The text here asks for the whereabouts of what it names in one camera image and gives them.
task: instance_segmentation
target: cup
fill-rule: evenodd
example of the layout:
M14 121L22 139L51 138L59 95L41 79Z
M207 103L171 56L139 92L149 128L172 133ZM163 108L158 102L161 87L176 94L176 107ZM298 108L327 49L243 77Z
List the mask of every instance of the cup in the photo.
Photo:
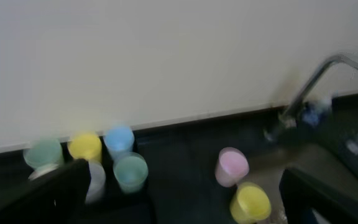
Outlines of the cup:
M223 187L231 187L248 174L246 157L238 149L226 147L219 153L215 177Z
M93 203L99 200L104 193L104 183L106 182L106 173L103 166L95 161L89 161L89 172L91 182L86 193L85 203Z
M270 200L258 185L244 182L239 185L230 204L233 219L240 224L262 221L272 211Z
M102 142L95 133L80 134L68 144L68 152L74 159L86 159L101 163Z
M128 152L118 157L114 161L113 172L119 187L125 194L142 189L149 174L144 158L134 152Z
M110 129L103 140L110 156L115 160L121 154L132 152L135 136L130 127L117 126Z
M34 170L48 164L64 164L62 147L57 139L41 139L34 142L30 149L23 151L25 163Z

